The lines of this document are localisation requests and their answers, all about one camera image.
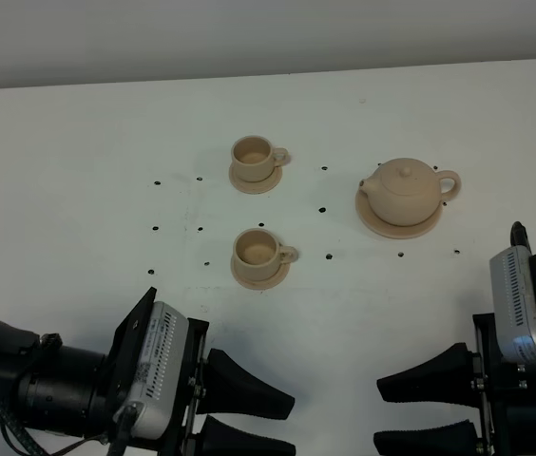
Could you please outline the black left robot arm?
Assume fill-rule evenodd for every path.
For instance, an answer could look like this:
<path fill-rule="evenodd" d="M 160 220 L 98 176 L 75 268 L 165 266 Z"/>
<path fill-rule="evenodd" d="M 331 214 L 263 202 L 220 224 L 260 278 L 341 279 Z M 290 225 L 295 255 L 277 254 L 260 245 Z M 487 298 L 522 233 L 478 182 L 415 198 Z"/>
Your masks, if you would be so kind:
<path fill-rule="evenodd" d="M 149 289 L 106 354 L 0 321 L 0 431 L 19 455 L 41 455 L 32 432 L 91 441 L 111 455 L 292 455 L 294 445 L 230 427 L 222 413 L 284 420 L 294 398 L 205 346 L 209 325 Z"/>

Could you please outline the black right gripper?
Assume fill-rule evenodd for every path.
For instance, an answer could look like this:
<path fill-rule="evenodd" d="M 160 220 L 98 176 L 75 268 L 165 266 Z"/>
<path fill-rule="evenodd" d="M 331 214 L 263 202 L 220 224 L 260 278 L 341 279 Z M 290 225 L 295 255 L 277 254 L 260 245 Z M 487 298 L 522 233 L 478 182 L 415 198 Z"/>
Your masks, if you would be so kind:
<path fill-rule="evenodd" d="M 536 455 L 536 363 L 508 363 L 496 339 L 492 313 L 473 317 L 482 362 L 482 436 L 496 455 Z M 384 401 L 476 406 L 473 353 L 456 343 L 431 360 L 376 381 Z M 479 439 L 469 420 L 421 430 L 380 431 L 380 455 L 477 455 Z"/>

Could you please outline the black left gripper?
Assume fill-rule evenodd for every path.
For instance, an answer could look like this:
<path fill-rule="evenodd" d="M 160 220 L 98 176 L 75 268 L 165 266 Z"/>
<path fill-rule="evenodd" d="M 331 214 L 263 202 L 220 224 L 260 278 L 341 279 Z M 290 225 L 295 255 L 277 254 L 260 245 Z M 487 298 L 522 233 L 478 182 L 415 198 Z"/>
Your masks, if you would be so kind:
<path fill-rule="evenodd" d="M 188 319 L 188 332 L 182 369 L 169 425 L 160 439 L 134 438 L 132 427 L 137 418 L 133 406 L 124 407 L 135 374 L 144 335 L 157 302 L 157 290 L 145 292 L 133 310 L 118 326 L 105 361 L 108 387 L 105 412 L 114 428 L 109 432 L 109 455 L 123 455 L 130 447 L 150 449 L 158 455 L 183 455 L 186 438 L 194 421 L 194 395 L 201 386 L 200 364 L 208 324 Z M 267 383 L 237 364 L 225 351 L 212 349 L 203 367 L 205 394 L 197 413 L 232 413 L 260 418 L 286 420 L 295 398 Z M 199 433 L 193 435 L 194 455 L 202 456 L 295 456 L 290 443 L 262 437 L 230 427 L 208 416 Z"/>

